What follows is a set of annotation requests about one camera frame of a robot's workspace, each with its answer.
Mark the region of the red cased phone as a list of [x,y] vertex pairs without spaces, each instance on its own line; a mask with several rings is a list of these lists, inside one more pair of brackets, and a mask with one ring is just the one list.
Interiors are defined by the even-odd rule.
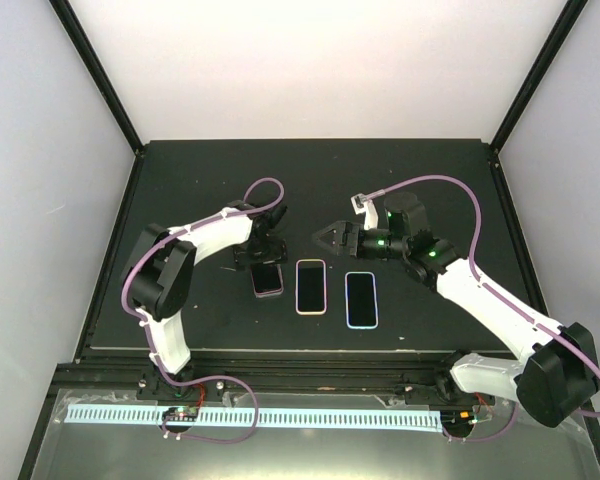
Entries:
[[274,263],[254,264],[250,267],[250,273],[254,292],[284,290],[279,265]]

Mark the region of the clear magsafe phone case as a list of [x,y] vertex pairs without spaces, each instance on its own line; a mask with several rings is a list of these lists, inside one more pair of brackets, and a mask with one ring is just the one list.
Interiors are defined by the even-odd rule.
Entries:
[[284,293],[284,290],[276,290],[276,291],[255,291],[254,295],[257,299],[268,299],[275,298],[281,296]]

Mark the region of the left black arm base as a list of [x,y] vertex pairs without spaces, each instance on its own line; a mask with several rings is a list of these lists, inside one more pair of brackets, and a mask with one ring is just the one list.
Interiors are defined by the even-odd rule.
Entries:
[[217,388],[217,380],[201,385],[174,386],[164,379],[158,370],[145,370],[138,382],[136,398],[158,403],[184,402],[193,404],[200,399],[204,401],[220,401],[224,389]]

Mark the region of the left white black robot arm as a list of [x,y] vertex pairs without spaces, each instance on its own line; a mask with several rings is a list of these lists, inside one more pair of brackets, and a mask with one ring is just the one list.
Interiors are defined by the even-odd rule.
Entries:
[[159,386],[171,398],[187,397],[195,384],[184,368],[191,353],[182,324],[194,267],[229,248],[235,269],[250,273],[257,298],[281,294],[287,247],[272,230],[286,211],[281,203],[264,208],[237,201],[190,224],[151,224],[141,232],[123,269],[121,304],[149,332],[149,357],[164,368]]

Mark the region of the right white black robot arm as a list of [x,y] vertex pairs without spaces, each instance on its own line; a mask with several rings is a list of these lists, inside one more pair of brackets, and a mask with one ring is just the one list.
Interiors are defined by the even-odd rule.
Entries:
[[401,261],[413,280],[468,312],[514,356],[461,356],[434,379],[441,400],[456,403],[468,393],[485,393],[515,401],[538,423],[555,428],[600,391],[591,332],[534,310],[471,265],[432,233],[414,194],[385,199],[385,229],[377,226],[370,198],[358,194],[352,204],[363,223],[336,221],[314,233],[317,245],[338,256]]

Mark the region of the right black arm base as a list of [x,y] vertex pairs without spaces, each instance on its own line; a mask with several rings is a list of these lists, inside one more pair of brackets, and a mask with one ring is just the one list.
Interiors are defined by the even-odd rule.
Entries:
[[468,408],[481,404],[476,393],[462,391],[442,370],[408,370],[395,386],[395,393],[413,404]]

